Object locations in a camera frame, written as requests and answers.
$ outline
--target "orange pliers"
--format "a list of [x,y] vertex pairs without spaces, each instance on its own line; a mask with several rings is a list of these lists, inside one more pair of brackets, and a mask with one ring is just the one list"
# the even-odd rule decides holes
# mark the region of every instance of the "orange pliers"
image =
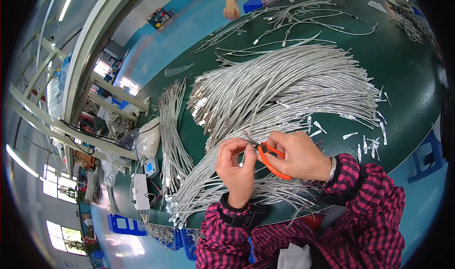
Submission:
[[253,141],[245,130],[243,130],[243,132],[244,132],[245,135],[247,136],[247,141],[250,142],[250,143],[252,143],[252,144],[255,145],[256,147],[258,147],[259,156],[261,157],[263,164],[265,164],[265,166],[267,166],[267,168],[268,168],[273,174],[275,174],[276,176],[278,176],[278,177],[280,177],[280,178],[282,178],[282,179],[285,179],[285,180],[291,180],[291,179],[292,179],[291,176],[282,174],[280,171],[276,170],[276,168],[274,168],[274,167],[270,164],[270,162],[267,160],[267,158],[265,157],[265,153],[273,152],[273,153],[275,153],[276,155],[279,155],[279,156],[281,156],[282,158],[285,158],[286,156],[284,155],[284,153],[280,152],[279,150],[277,150],[277,149],[274,148],[274,147],[268,146],[268,145],[267,145],[267,142],[258,143],[258,142],[256,142],[256,141]]

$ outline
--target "green table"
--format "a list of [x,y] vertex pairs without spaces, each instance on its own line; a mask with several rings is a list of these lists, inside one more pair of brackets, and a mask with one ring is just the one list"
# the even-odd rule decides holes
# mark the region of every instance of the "green table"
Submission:
[[[378,149],[380,163],[371,157],[370,152],[368,155],[363,155],[362,163],[379,163],[389,173],[419,146],[439,116],[441,87],[438,80],[438,70],[442,69],[441,63],[437,60],[432,46],[426,39],[424,39],[423,44],[412,42],[405,31],[396,26],[395,21],[388,14],[367,5],[370,0],[337,1],[340,5],[348,8],[348,13],[367,22],[357,21],[347,15],[319,19],[320,22],[343,26],[356,31],[356,33],[369,32],[378,22],[376,32],[367,36],[352,36],[335,32],[320,25],[299,24],[293,27],[289,38],[310,38],[321,30],[319,39],[335,41],[337,46],[344,50],[352,48],[351,53],[354,55],[354,59],[360,61],[360,66],[367,69],[370,77],[374,77],[371,83],[378,88],[384,85],[384,91],[388,93],[392,107],[387,102],[379,102],[378,110],[384,115],[388,123],[386,125],[388,145],[384,146],[381,143]],[[393,14],[386,0],[373,1],[381,3],[391,13],[390,15]],[[289,5],[289,2],[282,0],[272,7],[282,5]],[[190,85],[194,82],[195,76],[218,68],[219,62],[215,61],[214,55],[217,46],[233,50],[251,47],[253,41],[272,26],[262,20],[262,17],[274,15],[275,12],[271,11],[261,15],[244,25],[242,29],[246,30],[247,33],[242,35],[234,33],[221,43],[192,55],[191,52],[200,46],[200,43],[197,43],[172,61],[166,68],[172,69],[192,62],[196,63],[187,71],[192,73],[192,77],[188,82],[185,99],[188,99],[191,92]],[[282,41],[285,32],[286,29],[280,29],[264,36],[259,44]],[[279,49],[281,44],[267,46],[266,48],[267,50]],[[233,61],[251,59],[249,57],[227,57]],[[161,94],[163,88],[173,83],[173,80],[164,77],[164,70],[158,73],[138,94],[138,96],[151,96],[150,106],[157,104],[155,94]],[[181,73],[179,76],[183,78],[185,74]],[[194,123],[189,111],[184,112],[182,109],[182,113],[180,137],[187,152],[194,158],[195,163],[198,163],[204,156],[204,146],[208,135],[203,135],[203,129]],[[319,121],[328,132],[327,135],[322,134],[314,137],[314,141],[323,139],[327,155],[347,152],[356,156],[357,144],[362,145],[362,135],[366,135],[368,138],[381,136],[381,129],[379,128],[370,130],[357,122],[340,118],[334,114],[314,114],[313,120]],[[144,123],[146,123],[146,118],[141,118],[140,125]],[[351,132],[359,132],[359,134],[344,141],[342,136]],[[162,162],[161,150],[159,151],[159,162]],[[113,189],[119,214],[136,219],[136,211],[129,196],[130,181],[129,176],[118,175]],[[319,206],[324,208],[329,205],[319,202]],[[293,208],[290,205],[284,202],[275,204],[264,224],[289,220],[292,214]],[[159,212],[159,207],[152,209],[151,223],[172,226],[168,219],[169,214]],[[203,219],[204,212],[193,214],[187,221],[187,227],[199,228]]]

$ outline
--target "pink plaid shirt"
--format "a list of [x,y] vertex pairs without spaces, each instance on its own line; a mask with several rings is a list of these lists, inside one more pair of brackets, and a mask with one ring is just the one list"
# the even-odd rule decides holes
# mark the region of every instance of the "pink plaid shirt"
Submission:
[[[349,154],[339,154],[341,164],[337,181],[325,187],[326,193],[342,194],[353,187],[359,177],[360,166]],[[205,238],[196,247],[197,268],[265,268],[273,267],[279,250],[289,243],[300,247],[310,244],[311,250],[319,250],[327,264],[333,268],[399,268],[405,240],[398,227],[405,207],[405,192],[394,185],[382,167],[365,164],[368,178],[364,180],[359,195],[346,203],[346,212],[324,232],[315,232],[297,219],[286,228],[288,222],[260,226],[252,231],[247,226],[235,228],[221,220],[218,207],[230,215],[246,215],[231,211],[221,203],[212,204],[206,211],[201,230]],[[254,257],[248,256],[251,235]]]

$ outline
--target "silver bracelet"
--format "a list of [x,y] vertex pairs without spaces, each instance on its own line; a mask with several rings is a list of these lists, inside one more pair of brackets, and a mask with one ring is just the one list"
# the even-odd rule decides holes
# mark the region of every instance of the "silver bracelet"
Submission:
[[332,158],[332,169],[330,170],[330,175],[328,176],[328,179],[324,183],[324,185],[327,185],[327,183],[329,183],[333,179],[333,176],[335,175],[335,170],[337,169],[337,159],[334,157],[330,158]]

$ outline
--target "plaid sleeve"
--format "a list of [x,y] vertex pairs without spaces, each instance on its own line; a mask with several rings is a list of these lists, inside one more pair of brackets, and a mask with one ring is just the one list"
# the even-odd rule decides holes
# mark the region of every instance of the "plaid sleeve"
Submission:
[[220,208],[225,215],[246,215],[251,204],[243,209],[228,209],[228,205],[214,203],[205,212],[201,224],[204,238],[196,246],[196,268],[243,268],[249,265],[251,231],[246,225],[238,228],[228,226],[220,218]]
[[[325,192],[343,194],[355,185],[360,165],[346,153],[339,154],[337,160],[339,173],[335,173],[334,179],[338,177],[333,185],[328,184]],[[405,192],[402,187],[395,186],[393,179],[379,165],[365,164],[362,167],[368,178],[364,180],[359,195],[346,203],[353,218],[353,231],[361,229],[360,234],[353,237],[361,252],[355,254],[348,248],[343,254],[352,255],[366,268],[375,264],[399,268],[401,252],[405,248],[405,240],[398,231],[405,207]]]

